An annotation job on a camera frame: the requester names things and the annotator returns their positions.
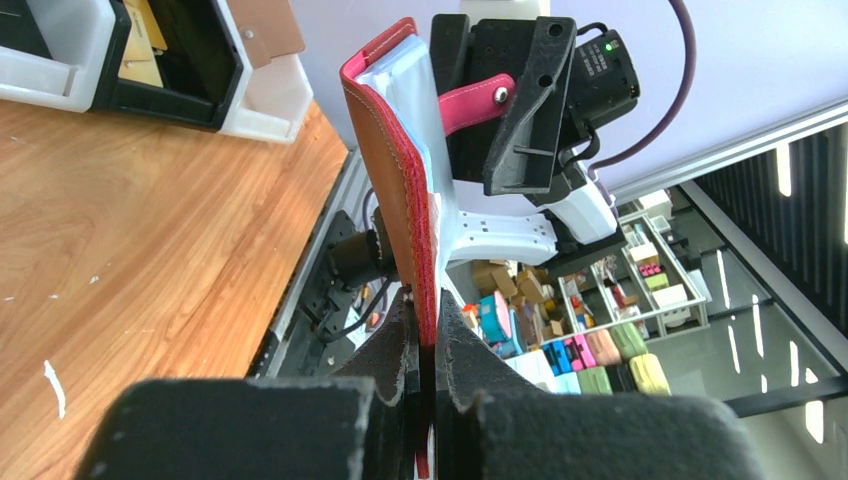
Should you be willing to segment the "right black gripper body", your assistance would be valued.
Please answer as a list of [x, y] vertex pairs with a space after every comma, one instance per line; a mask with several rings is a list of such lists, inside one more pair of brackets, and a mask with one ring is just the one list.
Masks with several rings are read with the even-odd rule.
[[453, 175], [489, 196], [576, 188], [567, 169], [641, 93], [624, 41], [600, 22], [437, 14], [430, 56]]

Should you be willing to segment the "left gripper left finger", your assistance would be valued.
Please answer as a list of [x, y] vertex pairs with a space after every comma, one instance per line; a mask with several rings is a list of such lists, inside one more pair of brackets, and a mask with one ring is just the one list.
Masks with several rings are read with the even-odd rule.
[[381, 401], [396, 406], [408, 390], [409, 374], [419, 388], [418, 318], [412, 289], [401, 287], [384, 324], [332, 376], [370, 378]]

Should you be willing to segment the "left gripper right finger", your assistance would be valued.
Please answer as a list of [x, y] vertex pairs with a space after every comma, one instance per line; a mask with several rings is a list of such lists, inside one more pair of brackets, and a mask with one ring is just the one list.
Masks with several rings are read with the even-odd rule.
[[441, 291], [435, 347], [438, 411], [467, 411], [479, 392], [537, 392], [493, 352], [465, 323], [460, 306], [447, 289]]

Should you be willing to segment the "red leather card holder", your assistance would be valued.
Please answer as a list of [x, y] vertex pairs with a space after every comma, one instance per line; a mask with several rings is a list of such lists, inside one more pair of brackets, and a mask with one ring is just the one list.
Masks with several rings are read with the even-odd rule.
[[446, 138], [503, 115], [516, 82], [501, 73], [438, 93], [429, 47], [411, 17], [358, 50], [342, 65], [340, 80], [400, 281], [412, 289], [419, 342], [432, 347], [453, 244]]

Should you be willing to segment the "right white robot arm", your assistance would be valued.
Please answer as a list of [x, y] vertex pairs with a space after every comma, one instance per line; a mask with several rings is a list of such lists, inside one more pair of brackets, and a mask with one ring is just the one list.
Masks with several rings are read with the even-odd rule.
[[614, 200], [585, 161], [640, 85], [619, 33], [566, 17], [438, 14], [430, 56], [461, 208], [453, 260], [581, 266], [625, 244]]

